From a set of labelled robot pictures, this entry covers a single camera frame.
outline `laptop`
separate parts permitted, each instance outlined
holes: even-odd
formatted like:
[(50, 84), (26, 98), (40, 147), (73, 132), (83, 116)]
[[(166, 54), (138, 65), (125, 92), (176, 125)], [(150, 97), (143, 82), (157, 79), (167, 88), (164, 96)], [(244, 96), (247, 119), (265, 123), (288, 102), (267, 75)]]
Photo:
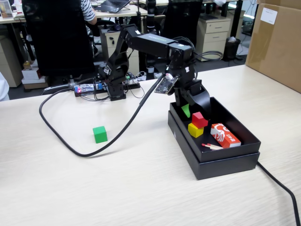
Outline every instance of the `laptop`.
[(117, 13), (128, 3), (130, 3), (129, 0), (106, 0), (100, 6), (98, 6), (96, 10), (102, 12)]

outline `filing cabinet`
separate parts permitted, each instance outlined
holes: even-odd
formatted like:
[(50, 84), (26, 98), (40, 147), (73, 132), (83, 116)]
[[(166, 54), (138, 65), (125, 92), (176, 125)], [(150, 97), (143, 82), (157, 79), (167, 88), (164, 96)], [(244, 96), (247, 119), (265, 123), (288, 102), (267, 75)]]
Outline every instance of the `filing cabinet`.
[[(226, 39), (230, 28), (230, 19), (222, 16), (216, 16), (216, 19), (198, 20), (197, 26), (197, 45), (196, 52), (198, 54), (207, 51), (219, 51), (224, 53)], [(206, 58), (217, 59), (216, 55), (206, 55)]]

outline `wooden table surface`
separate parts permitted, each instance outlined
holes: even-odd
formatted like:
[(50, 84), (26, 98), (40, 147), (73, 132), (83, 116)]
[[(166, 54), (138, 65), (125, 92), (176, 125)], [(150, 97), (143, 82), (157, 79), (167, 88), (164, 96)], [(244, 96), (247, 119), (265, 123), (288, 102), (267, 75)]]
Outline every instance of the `wooden table surface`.
[[(198, 77), (261, 140), (259, 161), (294, 192), (300, 209), (301, 94), (244, 65)], [(153, 83), (141, 82), (145, 91)], [(41, 119), (46, 97), (0, 103), (0, 225), (295, 225), (290, 196), (258, 167), (196, 180), (167, 124), (173, 96), (153, 93), (127, 131), (88, 159)], [(106, 144), (95, 144), (92, 128), (105, 126), (112, 140), (140, 101), (131, 92), (115, 102), (69, 92), (43, 113), (73, 148), (89, 153)]]
[[(121, 11), (119, 11), (118, 13), (104, 13), (104, 12), (100, 12), (100, 11), (96, 11), (95, 15), (96, 18), (105, 18), (105, 17), (120, 17), (120, 16), (136, 16), (137, 15), (137, 10), (138, 7), (135, 5), (127, 5), (126, 6), (128, 9), (124, 8)], [(147, 11), (139, 8), (141, 15), (142, 16), (146, 16), (147, 15)], [(0, 24), (12, 24), (12, 23), (20, 23), (20, 22), (26, 22), (26, 20), (15, 20), (14, 18), (8, 18), (8, 19), (3, 19), (0, 16)]]

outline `black chair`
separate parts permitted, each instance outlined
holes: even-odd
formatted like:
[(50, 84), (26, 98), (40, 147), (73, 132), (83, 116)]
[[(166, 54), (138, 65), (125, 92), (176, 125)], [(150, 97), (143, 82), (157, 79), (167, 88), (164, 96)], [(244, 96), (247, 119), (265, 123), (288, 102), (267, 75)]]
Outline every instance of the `black chair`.
[(23, 0), (42, 75), (78, 77), (95, 71), (80, 0)]
[(169, 0), (161, 35), (170, 39), (183, 36), (196, 45), (202, 4), (203, 0)]

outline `black robotic arm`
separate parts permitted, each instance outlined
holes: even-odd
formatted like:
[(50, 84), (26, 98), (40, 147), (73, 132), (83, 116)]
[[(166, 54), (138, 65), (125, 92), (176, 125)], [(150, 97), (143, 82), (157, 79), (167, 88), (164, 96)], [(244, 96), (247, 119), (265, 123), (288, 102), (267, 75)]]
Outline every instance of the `black robotic arm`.
[(126, 80), (129, 67), (128, 48), (166, 59), (168, 73), (176, 78), (168, 94), (175, 93), (177, 106), (198, 104), (203, 116), (210, 119), (210, 96), (202, 81), (195, 79), (192, 47), (155, 34), (141, 34), (134, 24), (122, 27), (114, 53), (107, 65), (99, 69), (99, 79), (107, 83), (111, 97), (126, 98), (122, 82)]

